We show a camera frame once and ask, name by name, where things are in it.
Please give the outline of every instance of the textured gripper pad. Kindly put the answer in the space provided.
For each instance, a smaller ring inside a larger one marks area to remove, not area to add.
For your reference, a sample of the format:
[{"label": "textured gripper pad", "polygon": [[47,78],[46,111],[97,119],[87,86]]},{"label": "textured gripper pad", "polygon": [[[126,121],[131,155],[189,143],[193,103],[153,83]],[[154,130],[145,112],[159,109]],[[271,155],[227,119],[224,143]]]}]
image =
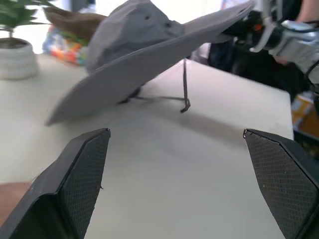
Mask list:
[{"label": "textured gripper pad", "polygon": [[100,191],[105,145],[108,138],[100,135],[89,141],[61,190],[61,197],[80,239],[84,238]]},{"label": "textured gripper pad", "polygon": [[286,239],[295,239],[316,206],[318,191],[280,144],[246,134],[264,199]]}]

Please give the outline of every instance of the potted plant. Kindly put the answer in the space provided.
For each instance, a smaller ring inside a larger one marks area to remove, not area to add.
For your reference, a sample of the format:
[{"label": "potted plant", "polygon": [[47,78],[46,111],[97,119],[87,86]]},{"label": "potted plant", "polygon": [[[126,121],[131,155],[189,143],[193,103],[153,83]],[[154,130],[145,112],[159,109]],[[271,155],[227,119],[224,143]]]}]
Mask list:
[{"label": "potted plant", "polygon": [[53,6],[47,0],[1,0],[0,31],[8,32],[8,37],[0,38],[0,78],[23,79],[38,71],[32,45],[14,38],[14,29],[22,25],[38,25],[34,14],[39,6]]}]

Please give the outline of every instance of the gray bucket hat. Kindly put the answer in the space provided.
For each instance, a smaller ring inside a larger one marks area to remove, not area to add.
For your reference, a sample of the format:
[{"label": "gray bucket hat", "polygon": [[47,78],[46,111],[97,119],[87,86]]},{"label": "gray bucket hat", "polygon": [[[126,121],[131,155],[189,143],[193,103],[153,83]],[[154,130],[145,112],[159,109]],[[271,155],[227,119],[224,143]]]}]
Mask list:
[{"label": "gray bucket hat", "polygon": [[246,17],[254,0],[185,24],[170,21],[150,0],[128,0],[99,25],[89,44],[89,76],[62,99],[47,124],[93,113],[136,89]]}]

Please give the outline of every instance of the table surface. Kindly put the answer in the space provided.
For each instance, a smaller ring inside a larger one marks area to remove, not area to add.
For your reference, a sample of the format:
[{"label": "table surface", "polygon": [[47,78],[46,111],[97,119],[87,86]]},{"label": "table surface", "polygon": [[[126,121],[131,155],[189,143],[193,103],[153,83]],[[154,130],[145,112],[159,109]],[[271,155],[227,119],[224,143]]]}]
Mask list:
[{"label": "table surface", "polygon": [[[293,138],[289,95],[188,62],[190,110],[181,102],[133,100],[45,127],[55,104],[85,72],[38,57],[32,79],[0,81],[0,182],[30,180],[72,138],[111,129],[96,209],[86,238],[283,239],[242,138],[255,128]],[[182,96],[179,63],[142,95]]]}]

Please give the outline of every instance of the hat brim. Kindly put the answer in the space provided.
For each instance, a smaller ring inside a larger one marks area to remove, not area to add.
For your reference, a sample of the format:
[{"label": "hat brim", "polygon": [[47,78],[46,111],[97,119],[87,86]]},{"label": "hat brim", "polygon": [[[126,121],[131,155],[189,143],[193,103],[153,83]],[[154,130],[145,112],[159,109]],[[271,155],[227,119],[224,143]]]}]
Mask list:
[{"label": "hat brim", "polygon": [[218,11],[185,26],[185,34],[143,48],[100,67],[80,81],[57,105],[47,125],[93,113],[125,100],[138,87],[189,56],[203,43],[219,41],[220,33],[244,18],[254,1]]}]

